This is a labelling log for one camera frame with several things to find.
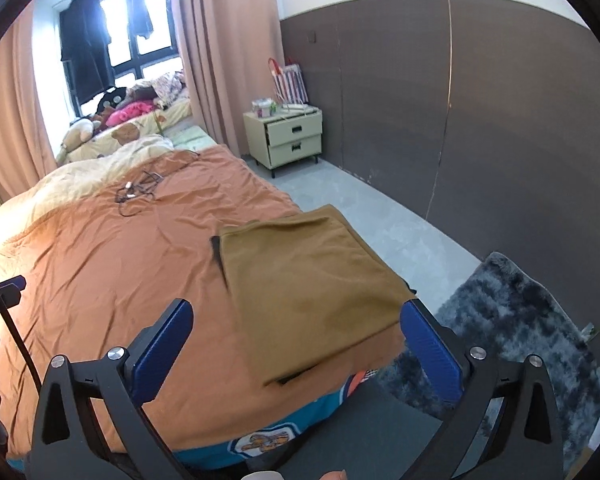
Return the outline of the olive graphic t-shirt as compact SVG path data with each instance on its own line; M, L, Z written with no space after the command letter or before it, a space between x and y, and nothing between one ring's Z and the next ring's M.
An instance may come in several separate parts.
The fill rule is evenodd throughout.
M416 296L332 205L216 235L248 360L265 386L395 326Z

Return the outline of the pink plush cloth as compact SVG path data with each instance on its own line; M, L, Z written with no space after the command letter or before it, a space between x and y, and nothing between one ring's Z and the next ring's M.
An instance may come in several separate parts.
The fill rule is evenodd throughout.
M108 128L121 125L128 122L130 119L140 117L152 112L155 109L155 104L152 101L135 101L128 104L120 110L114 110L106 120Z

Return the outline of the white plush toy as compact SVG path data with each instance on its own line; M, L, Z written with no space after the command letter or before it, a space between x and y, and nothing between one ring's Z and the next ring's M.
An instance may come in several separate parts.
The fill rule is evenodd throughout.
M102 118L99 115L81 118L72 124L60 144L56 156L58 165L62 165L71 152L92 140L94 135L99 133L100 128L102 128Z

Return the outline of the cream yellow blanket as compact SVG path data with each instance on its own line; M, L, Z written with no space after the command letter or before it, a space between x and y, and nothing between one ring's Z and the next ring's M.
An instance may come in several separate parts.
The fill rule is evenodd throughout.
M114 154L59 167L0 206L0 245L50 211L97 193L149 159L173 151L169 139L150 134L123 145Z

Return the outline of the cream bedside drawer cabinet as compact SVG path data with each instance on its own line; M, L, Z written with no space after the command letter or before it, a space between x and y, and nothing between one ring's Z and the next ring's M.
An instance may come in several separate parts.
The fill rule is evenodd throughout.
M247 112L242 119L249 155L270 172L271 178L280 167L299 160L310 158L318 163L323 151L323 113L319 108L281 110L270 117Z

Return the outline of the right pink curtain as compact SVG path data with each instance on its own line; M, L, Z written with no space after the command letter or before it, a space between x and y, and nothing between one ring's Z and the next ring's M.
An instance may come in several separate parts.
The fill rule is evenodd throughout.
M276 0L171 0L194 117L216 142L248 153L242 114L272 98L268 61L283 58Z

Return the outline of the left pink curtain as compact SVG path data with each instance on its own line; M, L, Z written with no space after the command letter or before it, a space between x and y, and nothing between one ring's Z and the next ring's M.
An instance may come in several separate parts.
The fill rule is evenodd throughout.
M32 55L33 6L0 40L0 200L26 192L57 168L43 122Z

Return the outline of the orange bed duvet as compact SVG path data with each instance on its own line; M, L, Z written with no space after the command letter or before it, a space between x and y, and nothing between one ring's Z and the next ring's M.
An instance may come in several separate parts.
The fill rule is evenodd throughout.
M145 410L172 450L204 448L272 425L403 349L398 322L290 382L254 376L210 238L302 212L222 145L173 151L5 240L0 281L27 281L12 318L39 370L58 354L91 361L126 346L187 300L193 331Z

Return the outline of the small dark hanging garment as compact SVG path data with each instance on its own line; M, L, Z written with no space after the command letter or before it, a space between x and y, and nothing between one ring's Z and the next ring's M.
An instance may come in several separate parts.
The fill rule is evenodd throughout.
M146 1L131 0L130 9L130 24L133 34L148 39L154 32L154 25L152 24Z

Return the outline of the dark blue shaggy rug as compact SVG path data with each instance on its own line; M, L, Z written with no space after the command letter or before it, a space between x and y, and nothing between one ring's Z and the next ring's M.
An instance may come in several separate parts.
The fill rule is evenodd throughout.
M553 295L506 255L491 252L434 317L466 344L500 358L521 362L534 353L543 359L568 471L600 419L600 367Z

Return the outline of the dark hanging coat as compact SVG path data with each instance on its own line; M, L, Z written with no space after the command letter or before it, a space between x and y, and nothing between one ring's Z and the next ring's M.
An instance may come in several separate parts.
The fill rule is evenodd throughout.
M61 62L77 106L114 85L104 10L98 0L72 0L59 14Z

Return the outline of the striped gift bag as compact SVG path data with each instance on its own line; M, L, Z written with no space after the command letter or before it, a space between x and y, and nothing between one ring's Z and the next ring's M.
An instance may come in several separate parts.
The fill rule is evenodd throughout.
M279 102L285 105L309 103L302 70L298 64L281 66L275 58L269 58L268 68L273 77L275 94Z

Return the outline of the pink curtain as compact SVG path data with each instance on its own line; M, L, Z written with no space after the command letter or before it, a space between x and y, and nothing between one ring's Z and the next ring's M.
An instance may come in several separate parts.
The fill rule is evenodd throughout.
M242 114L272 98L268 61L283 58L276 0L171 0L194 117L216 142L248 153Z
M32 55L33 6L0 40L0 200L26 192L57 168L43 122Z

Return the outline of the black folded clothes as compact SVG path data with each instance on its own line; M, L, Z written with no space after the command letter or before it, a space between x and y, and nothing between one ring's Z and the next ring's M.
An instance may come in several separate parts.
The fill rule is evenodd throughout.
M219 235L212 236L210 238L210 245L212 249L212 259L221 272L225 288L228 288L223 258L221 255L221 237L219 237Z

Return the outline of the black round plush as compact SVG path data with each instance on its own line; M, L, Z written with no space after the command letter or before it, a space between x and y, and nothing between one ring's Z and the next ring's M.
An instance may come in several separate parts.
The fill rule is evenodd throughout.
M127 93L125 87L116 87L105 92L98 102L96 112L101 113L106 107L116 108L126 98Z

